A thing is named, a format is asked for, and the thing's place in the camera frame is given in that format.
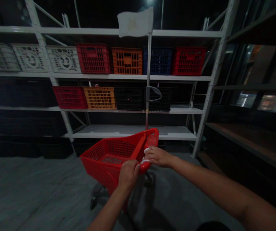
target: flag pole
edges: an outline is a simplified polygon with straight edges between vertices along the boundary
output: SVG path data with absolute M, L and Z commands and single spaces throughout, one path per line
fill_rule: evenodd
M 151 48 L 152 48 L 152 33 L 149 33 L 148 34 L 148 48 L 147 48 L 147 81 L 146 81 L 146 87 L 150 86 Z M 148 128 L 148 109 L 149 109 L 149 101 L 147 100 L 146 101 L 145 130 L 147 130 L 147 128 Z

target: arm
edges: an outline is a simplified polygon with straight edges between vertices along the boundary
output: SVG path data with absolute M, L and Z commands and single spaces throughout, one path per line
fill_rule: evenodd
M 151 147 L 145 159 L 162 167 L 170 167 L 182 175 L 239 220 L 246 230 L 276 230 L 276 208 L 235 181 L 157 147 Z
M 139 169 L 140 165 L 136 160 L 128 160 L 123 163 L 120 171 L 118 187 L 112 193 L 108 202 L 87 231 L 112 230 L 123 204 L 136 185 Z

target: concrete floor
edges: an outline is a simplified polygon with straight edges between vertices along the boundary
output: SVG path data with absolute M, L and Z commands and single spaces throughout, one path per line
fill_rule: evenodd
M 189 153 L 173 154 L 199 164 Z M 129 205 L 138 230 L 196 230 L 213 220 L 231 230 L 244 230 L 172 170 L 152 166 L 149 173 L 153 186 L 144 188 L 140 177 Z M 0 158 L 0 230 L 86 230 L 106 201 L 101 199 L 89 210 L 92 192 L 99 187 L 74 155 L 65 160 Z M 132 230 L 125 214 L 114 230 Z

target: shelf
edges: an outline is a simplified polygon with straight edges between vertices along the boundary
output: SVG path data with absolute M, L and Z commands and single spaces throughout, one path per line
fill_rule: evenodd
M 0 33 L 36 33 L 42 34 L 62 34 L 62 35 L 104 35 L 118 36 L 119 29 L 105 28 L 62 28 L 62 27 L 20 27 L 20 26 L 0 26 Z M 222 31 L 202 31 L 202 30 L 153 30 L 152 36 L 161 37 L 187 37 L 187 38 L 221 38 Z
M 62 78 L 62 79 L 104 79 L 104 80 L 146 80 L 146 75 L 121 75 L 121 74 L 80 74 L 80 73 L 40 73 L 40 72 L 0 72 L 4 77 L 35 77 L 35 78 Z M 175 76 L 175 75 L 151 75 L 151 80 L 174 81 L 211 81 L 211 76 Z
M 228 42 L 276 45 L 276 8 L 232 35 Z
M 4 107 L 0 106 L 0 110 L 19 110 L 19 111 L 61 111 L 59 106 L 54 107 Z
M 145 110 L 96 110 L 96 109 L 62 109 L 59 106 L 54 107 L 4 107 L 0 106 L 0 110 L 21 110 L 21 111 L 68 111 L 68 112 L 105 112 L 105 113 L 145 113 Z M 190 108 L 185 105 L 171 105 L 171 111 L 150 111 L 150 114 L 203 114 L 203 110 Z
M 150 126 L 159 130 L 160 140 L 196 141 L 197 137 L 184 126 Z M 143 125 L 92 124 L 73 134 L 73 138 L 111 138 L 130 136 L 145 130 Z
M 276 133 L 246 124 L 205 125 L 276 168 Z
M 226 85 L 215 86 L 215 90 L 264 90 L 264 91 L 276 91 L 276 84 L 263 84 L 263 83 L 249 83 L 246 85 Z
M 195 107 L 190 108 L 186 105 L 171 105 L 169 112 L 164 111 L 149 111 L 149 114 L 203 114 L 203 110 L 197 109 Z

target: smiley face design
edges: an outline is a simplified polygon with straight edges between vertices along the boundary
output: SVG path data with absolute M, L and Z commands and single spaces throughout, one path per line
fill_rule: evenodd
M 59 65 L 65 70 L 70 70 L 72 67 L 71 59 L 68 56 L 60 56 Z
M 33 54 L 25 54 L 25 64 L 31 68 L 38 67 L 38 58 Z

